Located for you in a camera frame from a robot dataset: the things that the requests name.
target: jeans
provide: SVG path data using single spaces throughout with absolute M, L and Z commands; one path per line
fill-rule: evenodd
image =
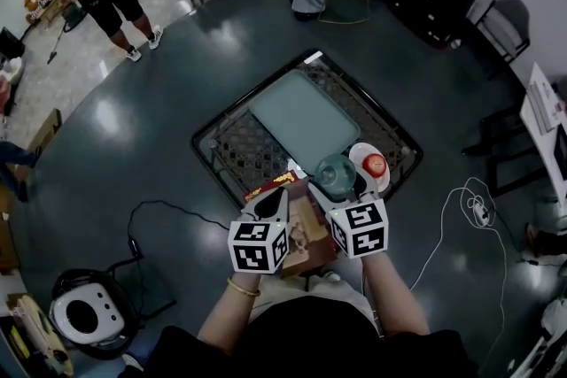
M 11 142 L 0 142 L 0 180 L 2 180 L 8 189 L 17 197 L 19 194 L 19 184 L 6 163 L 33 167 L 35 165 L 35 154 L 31 151 L 21 149 L 18 145 L 14 145 Z

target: black chair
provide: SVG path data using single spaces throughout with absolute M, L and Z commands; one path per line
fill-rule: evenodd
M 493 0 L 475 27 L 484 31 L 498 46 L 497 51 L 506 66 L 530 46 L 530 13 L 521 0 Z M 489 79 L 502 70 L 495 71 Z

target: glass table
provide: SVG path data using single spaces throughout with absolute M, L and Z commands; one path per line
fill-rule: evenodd
M 330 110 L 322 115 L 321 109 Z M 298 122 L 298 117 L 305 121 Z M 332 132 L 330 125 L 338 124 L 339 130 Z M 294 143 L 294 128 L 297 137 L 310 143 Z M 305 128 L 314 132 L 313 137 L 306 135 Z M 221 112 L 191 141 L 201 162 L 239 208 L 252 191 L 292 169 L 294 160 L 300 166 L 305 162 L 307 170 L 312 170 L 317 159 L 334 152 L 348 156 L 359 142 L 378 148 L 388 162 L 391 176 L 388 188 L 381 193 L 384 200 L 423 157 L 416 141 L 384 107 L 314 49 L 293 59 Z

